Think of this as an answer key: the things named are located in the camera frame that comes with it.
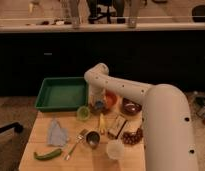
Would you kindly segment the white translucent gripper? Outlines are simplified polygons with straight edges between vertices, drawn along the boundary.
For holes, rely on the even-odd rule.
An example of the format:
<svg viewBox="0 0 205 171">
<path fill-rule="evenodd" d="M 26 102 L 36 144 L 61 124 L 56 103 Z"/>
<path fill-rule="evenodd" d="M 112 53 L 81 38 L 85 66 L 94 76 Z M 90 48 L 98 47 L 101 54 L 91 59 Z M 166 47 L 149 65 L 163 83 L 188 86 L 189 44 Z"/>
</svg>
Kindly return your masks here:
<svg viewBox="0 0 205 171">
<path fill-rule="evenodd" d="M 94 104 L 97 101 L 102 101 L 105 104 L 104 96 L 105 96 L 105 90 L 103 88 L 97 88 L 93 85 L 89 86 L 89 106 L 93 114 L 100 114 L 105 109 L 105 107 L 103 110 L 94 109 Z"/>
</svg>

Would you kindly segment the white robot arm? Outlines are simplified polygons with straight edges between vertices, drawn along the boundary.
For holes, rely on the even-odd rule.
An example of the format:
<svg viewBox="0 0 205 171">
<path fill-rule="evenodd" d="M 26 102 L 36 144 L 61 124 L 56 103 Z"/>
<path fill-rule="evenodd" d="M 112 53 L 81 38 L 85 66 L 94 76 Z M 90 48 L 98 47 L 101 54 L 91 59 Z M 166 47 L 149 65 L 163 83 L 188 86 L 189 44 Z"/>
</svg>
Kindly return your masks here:
<svg viewBox="0 0 205 171">
<path fill-rule="evenodd" d="M 104 63 L 84 79 L 94 93 L 110 90 L 142 106 L 146 171 L 199 171 L 191 111 L 179 88 L 111 77 Z"/>
</svg>

